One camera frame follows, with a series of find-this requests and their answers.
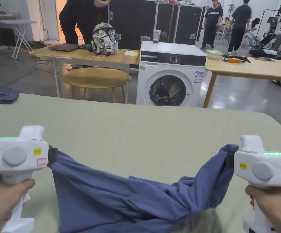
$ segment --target washing machine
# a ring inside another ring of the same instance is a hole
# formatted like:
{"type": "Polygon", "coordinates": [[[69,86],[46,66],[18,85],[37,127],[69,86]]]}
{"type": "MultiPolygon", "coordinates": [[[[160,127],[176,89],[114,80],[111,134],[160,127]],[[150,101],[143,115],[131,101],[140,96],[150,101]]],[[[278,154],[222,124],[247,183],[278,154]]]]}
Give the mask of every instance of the washing machine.
{"type": "Polygon", "coordinates": [[[136,104],[196,107],[206,54],[195,46],[143,41],[136,104]]]}

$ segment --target backpack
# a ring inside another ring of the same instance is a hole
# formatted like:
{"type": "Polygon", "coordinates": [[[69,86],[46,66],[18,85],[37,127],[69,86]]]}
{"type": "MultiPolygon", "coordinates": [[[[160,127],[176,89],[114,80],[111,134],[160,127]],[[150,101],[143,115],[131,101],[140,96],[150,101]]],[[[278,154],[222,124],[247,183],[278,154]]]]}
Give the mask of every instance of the backpack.
{"type": "Polygon", "coordinates": [[[96,54],[116,54],[118,41],[115,29],[107,23],[100,23],[95,26],[92,33],[92,49],[96,54]]]}

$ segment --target yellow notepad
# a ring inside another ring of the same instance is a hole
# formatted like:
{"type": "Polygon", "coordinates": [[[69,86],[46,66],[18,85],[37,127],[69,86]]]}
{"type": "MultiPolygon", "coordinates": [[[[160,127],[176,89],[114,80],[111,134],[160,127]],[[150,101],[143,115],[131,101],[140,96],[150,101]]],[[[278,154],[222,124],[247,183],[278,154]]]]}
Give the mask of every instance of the yellow notepad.
{"type": "Polygon", "coordinates": [[[125,55],[125,56],[139,56],[140,53],[139,53],[139,52],[135,52],[135,51],[129,51],[129,50],[127,50],[124,55],[125,55]]]}

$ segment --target blue cloth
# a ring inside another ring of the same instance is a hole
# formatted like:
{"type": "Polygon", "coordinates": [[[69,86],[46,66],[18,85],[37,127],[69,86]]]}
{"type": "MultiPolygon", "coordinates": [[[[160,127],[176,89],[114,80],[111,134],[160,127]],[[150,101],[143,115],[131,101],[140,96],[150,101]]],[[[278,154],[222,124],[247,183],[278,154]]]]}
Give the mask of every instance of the blue cloth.
{"type": "Polygon", "coordinates": [[[95,170],[59,152],[48,167],[59,202],[60,232],[169,232],[188,215],[222,202],[234,172],[226,167],[226,156],[238,149],[222,147],[195,178],[182,177],[171,185],[95,170]]]}
{"type": "Polygon", "coordinates": [[[19,98],[20,92],[7,87],[0,87],[0,103],[13,103],[19,98]]]}

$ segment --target laptop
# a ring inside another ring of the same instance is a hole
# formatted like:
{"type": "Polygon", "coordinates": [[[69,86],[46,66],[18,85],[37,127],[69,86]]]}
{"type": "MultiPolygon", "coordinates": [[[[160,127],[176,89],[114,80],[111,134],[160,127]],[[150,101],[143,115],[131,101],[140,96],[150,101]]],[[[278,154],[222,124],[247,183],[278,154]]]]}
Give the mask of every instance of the laptop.
{"type": "Polygon", "coordinates": [[[58,44],[57,46],[51,46],[49,49],[55,51],[71,52],[79,48],[78,44],[58,44]]]}

